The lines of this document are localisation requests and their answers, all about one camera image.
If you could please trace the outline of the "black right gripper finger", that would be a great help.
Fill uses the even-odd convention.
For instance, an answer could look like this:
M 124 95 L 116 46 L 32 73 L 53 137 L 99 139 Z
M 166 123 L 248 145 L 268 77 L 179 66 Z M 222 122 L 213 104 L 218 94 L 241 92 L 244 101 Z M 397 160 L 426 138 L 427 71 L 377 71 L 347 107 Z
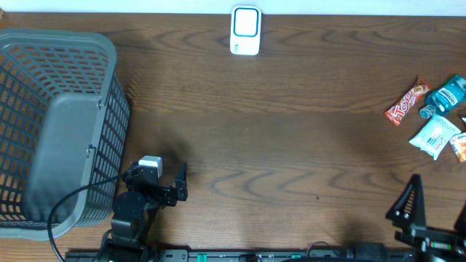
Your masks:
M 466 205 L 462 208 L 455 224 L 454 229 L 457 233 L 466 235 Z
M 385 218 L 402 230 L 426 229 L 424 194 L 421 175 L 415 174 L 402 194 L 387 211 Z

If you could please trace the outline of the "mint green wipes pack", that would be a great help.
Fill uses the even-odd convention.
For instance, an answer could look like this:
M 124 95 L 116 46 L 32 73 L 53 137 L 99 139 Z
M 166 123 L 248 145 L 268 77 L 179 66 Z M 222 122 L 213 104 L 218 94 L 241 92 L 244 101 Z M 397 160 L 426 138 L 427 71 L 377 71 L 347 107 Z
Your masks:
M 434 114 L 409 143 L 437 160 L 450 139 L 460 133 L 460 129 L 448 119 Z

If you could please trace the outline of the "small orange carton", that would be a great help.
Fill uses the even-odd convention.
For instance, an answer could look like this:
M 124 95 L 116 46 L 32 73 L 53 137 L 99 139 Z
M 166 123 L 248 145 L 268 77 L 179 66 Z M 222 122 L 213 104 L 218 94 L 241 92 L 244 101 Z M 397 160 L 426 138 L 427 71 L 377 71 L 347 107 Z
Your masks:
M 460 162 L 466 161 L 466 133 L 454 135 L 450 139 L 451 147 Z

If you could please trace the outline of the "red chocolate bar wrapper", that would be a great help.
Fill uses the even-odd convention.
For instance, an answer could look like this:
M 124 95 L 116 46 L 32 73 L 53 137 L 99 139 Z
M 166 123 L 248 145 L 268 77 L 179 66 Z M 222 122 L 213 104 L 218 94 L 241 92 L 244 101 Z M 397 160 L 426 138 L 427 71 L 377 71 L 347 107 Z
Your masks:
M 391 108 L 384 112 L 385 117 L 395 126 L 399 126 L 410 109 L 430 91 L 430 85 L 422 76 L 418 76 L 413 87 Z

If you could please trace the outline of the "teal mouthwash bottle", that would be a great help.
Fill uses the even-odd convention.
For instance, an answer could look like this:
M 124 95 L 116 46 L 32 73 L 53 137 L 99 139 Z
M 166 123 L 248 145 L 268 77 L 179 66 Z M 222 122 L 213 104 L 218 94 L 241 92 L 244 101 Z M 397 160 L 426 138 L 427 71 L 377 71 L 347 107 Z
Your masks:
M 426 105 L 420 109 L 419 114 L 423 119 L 429 119 L 434 114 L 445 116 L 464 101 L 465 79 L 456 75 L 427 96 Z

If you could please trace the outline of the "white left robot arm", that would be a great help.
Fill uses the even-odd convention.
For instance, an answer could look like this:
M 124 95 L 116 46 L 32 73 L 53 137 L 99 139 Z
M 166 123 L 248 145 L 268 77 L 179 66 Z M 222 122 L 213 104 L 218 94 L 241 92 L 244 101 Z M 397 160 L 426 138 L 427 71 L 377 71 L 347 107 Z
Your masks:
M 133 162 L 123 173 L 127 191 L 120 194 L 113 203 L 114 215 L 111 229 L 103 238 L 97 262 L 146 262 L 158 261 L 153 247 L 144 244 L 156 214 L 174 207 L 188 197 L 187 164 L 181 165 L 174 178 L 174 186 L 159 185 L 159 167 Z

